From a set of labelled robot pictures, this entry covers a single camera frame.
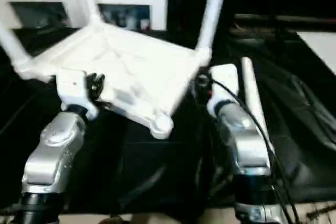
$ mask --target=black wire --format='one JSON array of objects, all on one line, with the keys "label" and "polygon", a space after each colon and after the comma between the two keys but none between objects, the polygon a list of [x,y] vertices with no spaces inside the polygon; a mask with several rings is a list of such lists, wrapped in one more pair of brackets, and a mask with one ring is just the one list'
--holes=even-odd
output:
[{"label": "black wire", "polygon": [[[221,84],[220,82],[216,81],[216,80],[212,80],[213,83],[219,85],[221,88],[223,88],[225,91],[227,91],[238,103],[239,105],[244,109],[244,111],[252,118],[252,120],[254,121],[254,123],[257,125],[260,133],[261,133],[261,136],[263,137],[264,141],[265,141],[265,144],[266,144],[266,149],[268,151],[268,154],[274,159],[275,163],[277,164],[277,168],[279,169],[279,174],[280,174],[280,178],[283,182],[283,188],[285,189],[285,193],[286,193],[286,196],[288,198],[288,201],[291,205],[291,208],[292,208],[292,211],[293,211],[293,214],[294,214],[294,217],[295,217],[295,222],[297,224],[300,223],[300,218],[299,218],[299,215],[298,215],[298,212],[297,212],[297,209],[292,201],[292,198],[290,196],[290,193],[289,193],[289,185],[287,183],[287,180],[285,179],[285,176],[284,176],[284,169],[279,161],[279,159],[277,158],[273,148],[270,146],[270,143],[268,142],[268,138],[267,136],[265,135],[265,132],[263,130],[263,128],[261,127],[261,125],[259,124],[258,120],[256,119],[256,117],[251,113],[250,109],[244,104],[244,102],[235,94],[233,93],[228,87],[224,86],[223,84]],[[286,219],[289,223],[292,223],[289,215],[288,215],[288,212],[287,212],[287,208],[286,208],[286,205],[284,204],[284,202],[282,201],[281,197],[279,197],[279,194],[278,192],[276,191],[276,188],[274,188],[274,192],[275,192],[275,195],[276,197],[278,198],[279,200],[279,203],[282,207],[282,210],[284,211],[285,213],[285,216],[286,216]]]}]

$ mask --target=metal joint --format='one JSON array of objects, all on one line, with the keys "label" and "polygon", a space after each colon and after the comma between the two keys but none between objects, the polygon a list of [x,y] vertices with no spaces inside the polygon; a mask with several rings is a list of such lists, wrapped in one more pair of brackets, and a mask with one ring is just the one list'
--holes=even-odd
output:
[{"label": "metal joint", "polygon": [[236,217],[241,222],[285,224],[280,205],[236,204]]},{"label": "metal joint", "polygon": [[250,116],[236,103],[224,105],[218,113],[220,138],[231,151],[234,174],[269,175],[266,144]]},{"label": "metal joint", "polygon": [[40,142],[25,165],[23,191],[64,191],[72,160],[83,144],[85,123],[77,114],[61,112],[42,131]]}]

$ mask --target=bolt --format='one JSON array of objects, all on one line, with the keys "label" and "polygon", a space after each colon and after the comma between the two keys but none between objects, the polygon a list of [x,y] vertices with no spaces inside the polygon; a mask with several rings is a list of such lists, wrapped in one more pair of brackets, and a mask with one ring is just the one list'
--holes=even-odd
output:
[{"label": "bolt", "polygon": [[260,209],[255,208],[251,210],[251,219],[252,220],[259,220],[261,218]]},{"label": "bolt", "polygon": [[197,78],[198,85],[205,87],[209,84],[209,78],[205,74],[201,74]]}]

